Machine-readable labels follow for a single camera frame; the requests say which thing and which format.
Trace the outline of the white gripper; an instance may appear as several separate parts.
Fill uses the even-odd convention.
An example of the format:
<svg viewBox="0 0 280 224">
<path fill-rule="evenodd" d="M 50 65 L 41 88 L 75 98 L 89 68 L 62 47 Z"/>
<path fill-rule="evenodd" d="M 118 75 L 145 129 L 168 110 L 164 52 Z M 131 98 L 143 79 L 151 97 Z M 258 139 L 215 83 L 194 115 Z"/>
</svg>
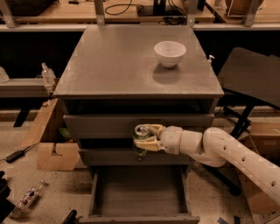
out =
<svg viewBox="0 0 280 224">
<path fill-rule="evenodd" d="M 135 139 L 134 144 L 137 148 L 147 151 L 160 151 L 178 155 L 180 139 L 183 129 L 180 127 L 165 127 L 162 124 L 147 124 L 148 138 Z M 160 142 L 152 136 L 159 137 Z"/>
</svg>

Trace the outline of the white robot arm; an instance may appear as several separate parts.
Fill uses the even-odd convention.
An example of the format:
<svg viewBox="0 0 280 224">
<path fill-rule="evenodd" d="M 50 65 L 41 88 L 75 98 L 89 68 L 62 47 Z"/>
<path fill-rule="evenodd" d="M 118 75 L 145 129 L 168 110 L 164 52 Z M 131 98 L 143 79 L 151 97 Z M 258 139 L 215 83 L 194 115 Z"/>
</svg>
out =
<svg viewBox="0 0 280 224">
<path fill-rule="evenodd" d="M 134 128 L 133 142 L 141 151 L 183 154 L 212 167 L 230 163 L 280 205 L 280 167 L 223 129 L 210 127 L 204 132 L 196 132 L 176 126 L 139 124 Z"/>
</svg>

